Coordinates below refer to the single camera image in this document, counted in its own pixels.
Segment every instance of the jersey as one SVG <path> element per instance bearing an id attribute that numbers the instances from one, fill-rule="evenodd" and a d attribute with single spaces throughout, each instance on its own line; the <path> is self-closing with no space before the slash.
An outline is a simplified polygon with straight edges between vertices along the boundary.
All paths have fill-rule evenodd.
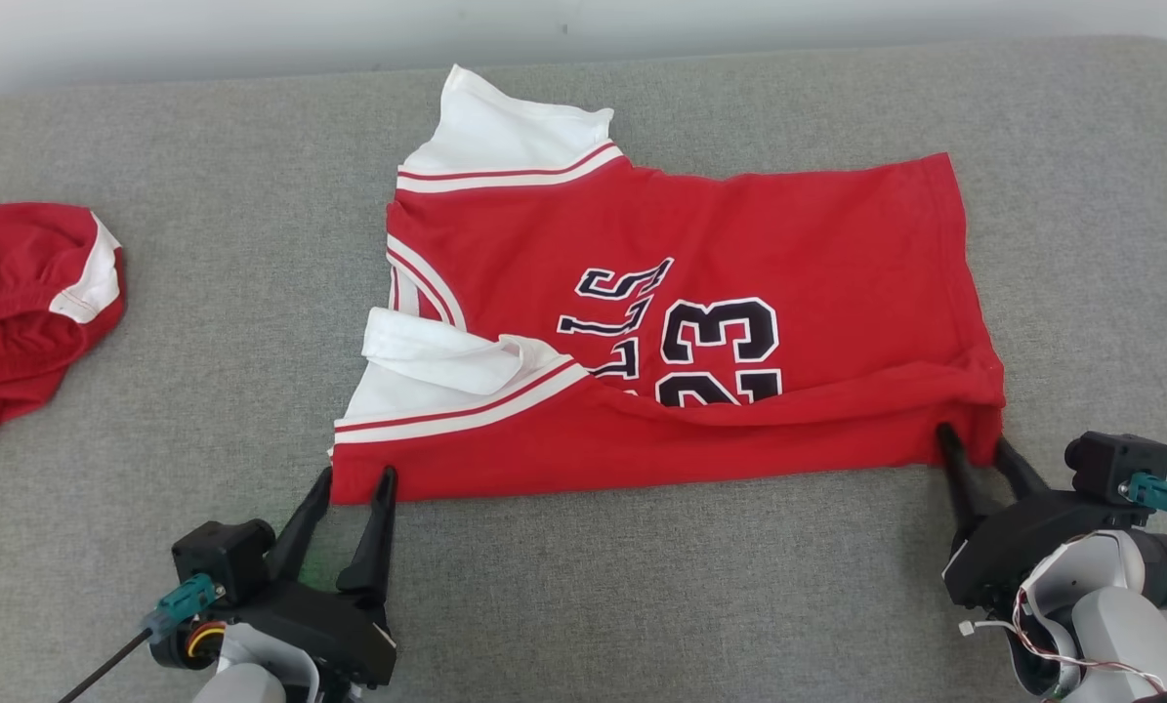
<path id="1" fill-rule="evenodd" d="M 541 340 L 492 342 L 382 307 L 363 354 L 368 369 L 336 423 L 335 503 L 366 502 L 386 466 L 398 468 L 399 500 L 426 500 L 927 462 L 932 427 L 980 427 L 977 408 L 993 401 L 970 374 L 944 370 L 878 374 L 854 408 L 802 392 L 767 413 L 672 408 L 608 385 Z M 824 410 L 847 419 L 822 420 Z"/>
<path id="2" fill-rule="evenodd" d="M 42 408 L 123 316 L 123 246 L 78 206 L 0 206 L 0 425 Z"/>
<path id="3" fill-rule="evenodd" d="M 440 125 L 405 159 L 387 207 L 390 307 L 569 356 L 591 378 L 589 413 L 602 406 L 614 419 L 589 426 L 630 432 L 649 453 L 626 448 L 650 464 L 634 478 L 630 461 L 609 457 L 610 467 L 589 461 L 598 475 L 587 480 L 546 483 L 540 473 L 600 458 L 609 434 L 532 461 L 501 422 L 485 434 L 505 457 L 502 471 L 534 478 L 496 480 L 484 467 L 488 489 L 435 486 L 431 497 L 704 480 L 693 464 L 720 457 L 704 445 L 733 457 L 708 480 L 930 461 L 932 429 L 948 419 L 976 460 L 990 458 L 1002 364 L 966 266 L 949 156 L 857 172 L 676 175 L 631 163 L 609 139 L 612 116 L 509 98 L 454 68 Z M 600 395 L 612 399 L 591 401 Z M 343 422 L 362 415 L 351 404 Z M 754 446 L 775 453 L 757 457 Z M 352 471 L 377 476 L 375 460 Z M 415 471 L 413 459 L 398 467 Z M 412 485 L 404 481 L 407 499 Z"/>

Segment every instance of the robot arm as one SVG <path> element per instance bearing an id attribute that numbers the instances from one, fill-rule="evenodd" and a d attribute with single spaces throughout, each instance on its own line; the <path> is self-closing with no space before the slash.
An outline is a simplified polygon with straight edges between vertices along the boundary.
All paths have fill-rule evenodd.
<path id="1" fill-rule="evenodd" d="M 943 571 L 957 605 L 988 611 L 962 633 L 1006 628 L 1029 694 L 1068 703 L 1133 703 L 1167 691 L 1167 535 L 1138 529 L 1154 509 L 1126 497 L 1163 483 L 1167 446 L 1088 432 L 1070 445 L 1075 489 L 1051 490 L 1006 440 L 995 466 L 1016 502 L 981 497 L 959 439 L 939 427 L 957 535 Z"/>
<path id="2" fill-rule="evenodd" d="M 278 540 L 263 521 L 196 528 L 170 549 L 177 573 L 209 575 L 230 586 L 203 618 L 151 645 L 153 657 L 187 669 L 218 663 L 195 703 L 341 703 L 386 685 L 397 660 L 384 611 L 396 490 L 389 467 L 351 564 L 336 579 L 337 593 L 296 582 L 327 511 L 330 468 Z"/>

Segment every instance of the black lettering with white outline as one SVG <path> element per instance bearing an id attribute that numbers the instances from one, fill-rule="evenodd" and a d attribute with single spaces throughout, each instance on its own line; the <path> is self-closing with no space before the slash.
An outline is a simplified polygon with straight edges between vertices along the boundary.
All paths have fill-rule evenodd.
<path id="1" fill-rule="evenodd" d="M 580 320 L 569 315 L 561 315 L 557 320 L 557 332 L 565 334 L 598 334 L 601 336 L 620 336 L 640 328 L 644 321 L 644 313 L 649 311 L 651 298 L 636 300 L 627 308 L 627 318 L 622 325 L 601 325 L 593 321 Z"/>
<path id="2" fill-rule="evenodd" d="M 679 300 L 665 311 L 662 328 L 662 359 L 668 364 L 691 364 L 691 348 L 720 347 L 727 342 L 727 327 L 743 326 L 743 336 L 731 340 L 739 363 L 766 361 L 778 348 L 778 315 L 759 298 L 718 300 L 707 306 Z M 683 339 L 696 330 L 694 342 Z"/>
<path id="3" fill-rule="evenodd" d="M 642 283 L 643 285 L 636 292 L 636 298 L 640 298 L 641 295 L 651 293 L 651 290 L 657 288 L 661 281 L 665 279 L 665 274 L 668 274 L 669 267 L 672 265 L 673 257 L 666 257 L 658 266 L 651 267 L 648 271 L 636 271 L 633 274 L 620 277 L 608 288 L 601 284 L 614 280 L 614 277 L 619 276 L 617 272 L 609 271 L 608 269 L 588 269 L 584 271 L 584 277 L 580 277 L 579 285 L 575 286 L 574 292 L 588 298 L 623 300 L 631 297 L 631 291 L 636 288 L 636 284 Z"/>
<path id="4" fill-rule="evenodd" d="M 739 405 L 735 396 L 711 373 L 671 373 L 657 382 L 657 402 L 668 408 L 682 408 L 685 398 L 694 396 L 705 404 L 731 403 Z"/>
<path id="5" fill-rule="evenodd" d="M 615 343 L 614 354 L 619 356 L 617 361 L 588 369 L 588 373 L 595 377 L 640 378 L 640 337 L 633 336 Z"/>
<path id="6" fill-rule="evenodd" d="M 748 403 L 782 395 L 783 371 L 782 369 L 762 369 L 735 373 L 735 388 L 739 388 L 741 396 L 748 397 Z"/>

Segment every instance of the white wall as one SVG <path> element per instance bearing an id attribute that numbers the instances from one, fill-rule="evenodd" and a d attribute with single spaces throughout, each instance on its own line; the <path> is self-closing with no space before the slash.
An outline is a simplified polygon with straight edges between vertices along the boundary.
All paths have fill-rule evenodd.
<path id="1" fill-rule="evenodd" d="M 0 92 L 1048 34 L 1167 37 L 1167 0 L 0 0 Z"/>

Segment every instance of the gray couch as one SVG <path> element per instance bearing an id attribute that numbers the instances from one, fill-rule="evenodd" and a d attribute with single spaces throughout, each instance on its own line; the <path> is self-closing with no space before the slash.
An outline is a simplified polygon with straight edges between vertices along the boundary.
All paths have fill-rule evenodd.
<path id="1" fill-rule="evenodd" d="M 997 44 L 487 69 L 613 106 L 668 172 L 850 169 L 946 151 L 1008 369 L 1007 434 L 1055 486 L 1088 427 L 1167 441 L 1167 44 Z M 173 586 L 201 521 L 284 521 L 326 461 L 386 299 L 383 209 L 445 71 L 0 98 L 0 201 L 90 206 L 128 311 L 0 431 L 0 699 L 55 699 Z M 511 445 L 517 451 L 517 445 Z M 324 586 L 364 509 L 333 509 Z M 1154 528 L 1167 531 L 1167 520 Z M 941 472 L 406 503 L 392 685 L 372 699 L 1021 699 L 938 580 Z M 91 702 L 186 702 L 137 653 Z"/>

